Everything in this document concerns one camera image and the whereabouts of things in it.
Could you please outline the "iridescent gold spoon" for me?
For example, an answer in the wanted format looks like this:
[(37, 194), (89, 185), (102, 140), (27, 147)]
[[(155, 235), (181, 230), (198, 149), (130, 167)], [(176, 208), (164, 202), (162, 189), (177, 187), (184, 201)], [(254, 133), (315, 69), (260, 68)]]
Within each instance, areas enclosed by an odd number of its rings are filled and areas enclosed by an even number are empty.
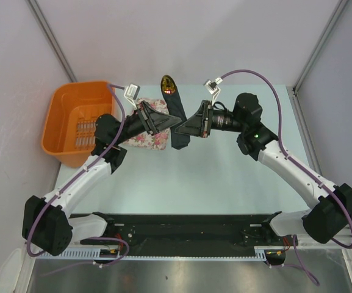
[(161, 92), (167, 95), (173, 95), (178, 90), (173, 78), (167, 74), (162, 77), (160, 88)]

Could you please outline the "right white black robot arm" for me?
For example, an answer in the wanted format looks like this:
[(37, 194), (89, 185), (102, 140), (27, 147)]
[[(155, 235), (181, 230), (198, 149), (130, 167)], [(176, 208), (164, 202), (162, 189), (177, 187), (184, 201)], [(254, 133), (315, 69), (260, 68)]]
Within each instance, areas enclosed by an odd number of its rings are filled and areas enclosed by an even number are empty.
[(232, 111), (215, 109), (210, 101), (203, 101), (175, 131), (201, 138), (212, 130), (238, 133), (240, 151), (274, 171), (300, 195), (308, 209), (269, 216), (269, 225), (262, 229), (267, 244), (276, 245), (290, 234), (307, 234), (321, 244), (333, 240), (352, 220), (352, 188), (346, 183), (338, 186), (299, 162), (261, 122), (261, 114), (257, 96), (241, 93)]

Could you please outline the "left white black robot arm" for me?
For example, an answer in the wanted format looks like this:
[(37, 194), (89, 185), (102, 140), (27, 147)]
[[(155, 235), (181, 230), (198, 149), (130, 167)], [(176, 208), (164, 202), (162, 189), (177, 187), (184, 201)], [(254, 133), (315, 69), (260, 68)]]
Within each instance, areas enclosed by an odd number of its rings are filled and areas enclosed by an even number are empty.
[(26, 201), (22, 235), (27, 253), (60, 255), (73, 242), (96, 238), (102, 244), (114, 240), (115, 228), (106, 216), (92, 213), (71, 218), (75, 207), (103, 179), (122, 164), (127, 151), (120, 144), (144, 132), (157, 134), (181, 122), (179, 117), (161, 113), (142, 101), (132, 115), (117, 120), (103, 114), (96, 120), (95, 147), (77, 172), (62, 186), (39, 198)]

